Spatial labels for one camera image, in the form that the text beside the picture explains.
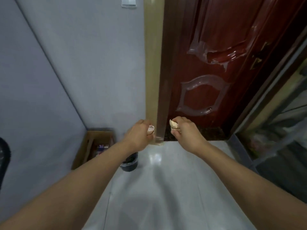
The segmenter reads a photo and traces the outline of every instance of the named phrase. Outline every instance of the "cardboard box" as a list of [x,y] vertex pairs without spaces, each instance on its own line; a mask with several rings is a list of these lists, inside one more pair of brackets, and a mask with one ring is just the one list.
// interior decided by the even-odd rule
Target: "cardboard box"
[[72,163],[71,169],[75,170],[79,166],[86,163],[88,160],[92,159],[92,152],[100,144],[109,145],[109,147],[111,147],[114,144],[113,132],[87,131],[77,152],[77,155]]

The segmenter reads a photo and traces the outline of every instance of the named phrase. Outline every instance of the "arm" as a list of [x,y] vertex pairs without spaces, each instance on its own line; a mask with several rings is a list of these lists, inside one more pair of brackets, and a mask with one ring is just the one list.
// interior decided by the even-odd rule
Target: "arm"
[[172,130],[180,145],[215,171],[257,229],[307,229],[305,203],[211,145],[187,118],[176,117],[173,121],[181,129],[181,133]]
[[152,140],[138,121],[124,139],[69,173],[0,225],[0,229],[81,229],[120,164]]

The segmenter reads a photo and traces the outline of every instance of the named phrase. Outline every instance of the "white light switch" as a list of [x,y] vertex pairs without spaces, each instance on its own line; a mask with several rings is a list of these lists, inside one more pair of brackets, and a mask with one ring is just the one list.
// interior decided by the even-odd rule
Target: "white light switch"
[[122,0],[122,7],[124,8],[135,8],[136,0]]

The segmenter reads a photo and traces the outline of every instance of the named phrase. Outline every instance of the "dark marble threshold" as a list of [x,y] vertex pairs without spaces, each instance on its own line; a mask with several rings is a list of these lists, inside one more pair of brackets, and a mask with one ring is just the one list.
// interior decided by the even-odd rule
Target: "dark marble threshold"
[[[205,137],[206,140],[226,140],[226,136],[220,127],[200,127],[197,126],[200,133]],[[177,141],[176,138],[171,134],[171,127],[169,124],[166,125],[164,141]]]

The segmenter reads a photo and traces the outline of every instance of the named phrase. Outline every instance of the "white tile floor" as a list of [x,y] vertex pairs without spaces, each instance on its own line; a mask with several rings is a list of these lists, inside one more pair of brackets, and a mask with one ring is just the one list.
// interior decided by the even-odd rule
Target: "white tile floor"
[[[211,143],[233,157],[225,142]],[[136,170],[117,170],[83,229],[255,228],[205,162],[165,142],[140,152]]]

